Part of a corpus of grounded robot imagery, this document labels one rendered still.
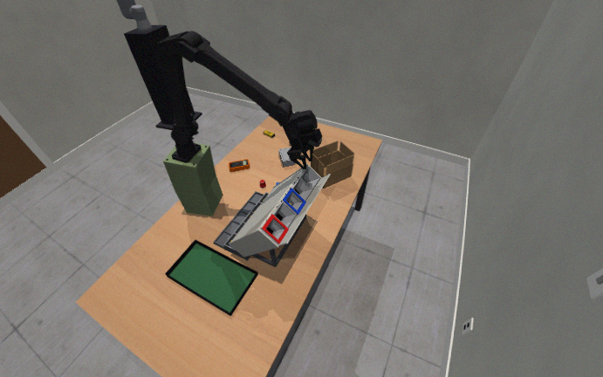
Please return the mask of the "blue square band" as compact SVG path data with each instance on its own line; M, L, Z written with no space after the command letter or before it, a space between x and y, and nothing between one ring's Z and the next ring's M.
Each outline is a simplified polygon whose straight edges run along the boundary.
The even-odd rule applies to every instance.
M300 207L298 208L298 210L295 210L286 200L289 197L289 195L291 194L291 192L293 192L301 201L302 204L300 205ZM306 201L293 189L291 188L289 190L289 192L286 194L286 196L284 197L283 201L290 207L292 208L297 214L299 214L299 212L301 211L301 209L305 206Z

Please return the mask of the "brown cardboard box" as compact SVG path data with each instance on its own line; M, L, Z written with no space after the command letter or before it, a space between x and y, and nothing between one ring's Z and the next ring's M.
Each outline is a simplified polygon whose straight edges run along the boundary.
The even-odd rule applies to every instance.
M313 150L311 167L321 178L330 174L323 188L352 176L354 152L342 141L337 150L338 141Z

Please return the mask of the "red rectangular frame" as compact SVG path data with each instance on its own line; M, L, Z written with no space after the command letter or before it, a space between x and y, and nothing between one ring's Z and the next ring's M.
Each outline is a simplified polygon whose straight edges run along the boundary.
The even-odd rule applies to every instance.
M272 219L275 219L281 226L283 226L285 228L284 232L282 233L282 235L280 236L280 238L277 240L266 228L267 226L270 224ZM285 234L287 233L287 231L289 230L286 226L284 226L274 215L271 215L270 218L268 219L268 221L265 223L265 225L262 228L269 236L271 236L277 243L280 243L282 241L282 239L284 238Z

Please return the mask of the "orange-brown flat block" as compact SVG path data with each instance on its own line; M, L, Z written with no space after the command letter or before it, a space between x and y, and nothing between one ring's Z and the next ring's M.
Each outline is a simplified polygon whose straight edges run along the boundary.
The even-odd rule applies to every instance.
M241 161L233 161L229 163L230 172L235 172L239 170L249 169L250 164L249 160L241 160Z

